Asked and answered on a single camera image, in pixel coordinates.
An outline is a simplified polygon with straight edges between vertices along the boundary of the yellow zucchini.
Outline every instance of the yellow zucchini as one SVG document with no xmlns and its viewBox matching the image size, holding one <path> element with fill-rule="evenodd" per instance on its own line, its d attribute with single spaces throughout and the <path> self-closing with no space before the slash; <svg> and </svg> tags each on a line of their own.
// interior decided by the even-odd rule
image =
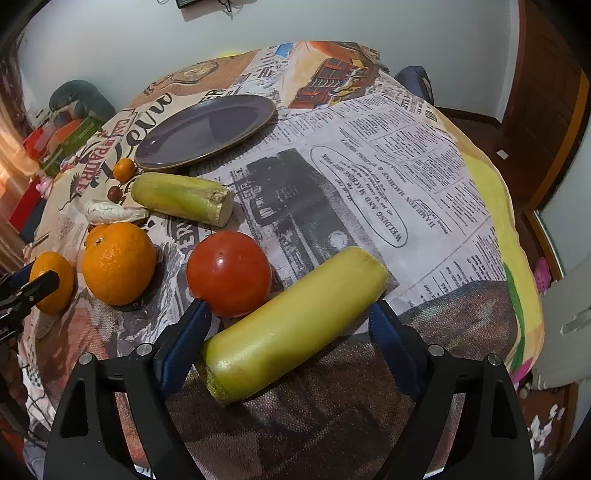
<svg viewBox="0 0 591 480">
<path fill-rule="evenodd" d="M 146 172 L 134 182 L 131 197 L 150 210 L 224 226 L 232 214 L 234 192 L 213 180 Z"/>
<path fill-rule="evenodd" d="M 254 395 L 336 339 L 375 302 L 389 273 L 349 247 L 207 340 L 195 363 L 221 404 Z"/>
</svg>

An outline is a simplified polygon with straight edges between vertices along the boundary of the window curtain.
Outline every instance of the window curtain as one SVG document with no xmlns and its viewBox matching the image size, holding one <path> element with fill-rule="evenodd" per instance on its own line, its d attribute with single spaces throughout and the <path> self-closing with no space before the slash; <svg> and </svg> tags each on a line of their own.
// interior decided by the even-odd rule
<svg viewBox="0 0 591 480">
<path fill-rule="evenodd" d="M 0 60 L 0 267 L 11 272 L 22 267 L 24 242 L 8 223 L 38 164 L 29 158 L 22 141 L 31 132 L 22 101 L 17 40 Z"/>
</svg>

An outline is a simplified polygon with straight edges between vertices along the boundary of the wooden door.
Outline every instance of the wooden door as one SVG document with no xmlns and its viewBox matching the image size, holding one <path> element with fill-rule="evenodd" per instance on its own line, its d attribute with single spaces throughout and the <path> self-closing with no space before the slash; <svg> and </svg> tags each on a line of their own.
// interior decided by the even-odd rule
<svg viewBox="0 0 591 480">
<path fill-rule="evenodd" d="M 516 185 L 512 189 L 509 184 L 509 189 L 518 192 L 515 201 L 526 204 L 556 162 L 560 169 L 564 166 L 582 122 L 583 115 L 573 114 L 581 88 L 588 90 L 589 84 L 584 85 L 586 77 L 565 40 L 533 1 L 523 0 L 520 10 L 521 68 L 515 73 L 503 131 L 507 162 L 514 163 L 516 173 Z"/>
</svg>

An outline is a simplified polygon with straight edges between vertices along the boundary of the pink shoe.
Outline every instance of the pink shoe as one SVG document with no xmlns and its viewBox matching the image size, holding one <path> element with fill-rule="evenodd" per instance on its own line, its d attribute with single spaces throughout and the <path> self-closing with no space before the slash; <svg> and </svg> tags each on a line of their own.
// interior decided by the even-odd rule
<svg viewBox="0 0 591 480">
<path fill-rule="evenodd" d="M 542 293 L 550 288 L 552 274 L 550 273 L 548 262 L 544 257 L 539 258 L 535 263 L 534 278 L 536 285 L 538 285 L 538 292 Z"/>
</svg>

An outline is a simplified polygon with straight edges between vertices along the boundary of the newspaper print tablecloth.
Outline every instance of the newspaper print tablecloth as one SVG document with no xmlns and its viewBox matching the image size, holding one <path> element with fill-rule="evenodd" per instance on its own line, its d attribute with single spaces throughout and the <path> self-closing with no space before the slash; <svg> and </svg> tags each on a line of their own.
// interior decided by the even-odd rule
<svg viewBox="0 0 591 480">
<path fill-rule="evenodd" d="M 150 84 L 78 153 L 56 184 L 38 231 L 40 251 L 79 265 L 89 199 L 116 184 L 118 158 L 172 114 L 211 98 L 253 93 L 278 108 L 256 137 L 185 173 L 237 192 L 226 228 L 253 236 L 287 288 L 348 245 L 379 258 L 392 274 L 387 300 L 427 342 L 468 358 L 497 352 L 508 366 L 526 342 L 514 312 L 495 228 L 455 143 L 436 111 L 380 71 L 376 51 L 345 42 L 302 42 L 209 60 Z M 126 205 L 133 179 L 123 185 Z M 152 215 L 142 226 L 158 246 L 151 285 L 134 304 L 96 300 L 78 270 L 78 289 L 61 319 L 35 312 L 21 353 L 37 397 L 57 406 L 79 355 L 129 353 L 174 323 L 192 298 L 184 265 L 212 233 L 205 225 Z M 209 335 L 223 328 L 216 319 Z M 147 467 L 128 406 L 122 424 L 138 465 Z M 396 389 L 360 322 L 340 341 L 256 398 L 219 407 L 192 372 L 167 406 L 208 478 L 372 478 L 408 419 L 412 402 Z M 461 401 L 432 468 L 443 465 Z"/>
</svg>

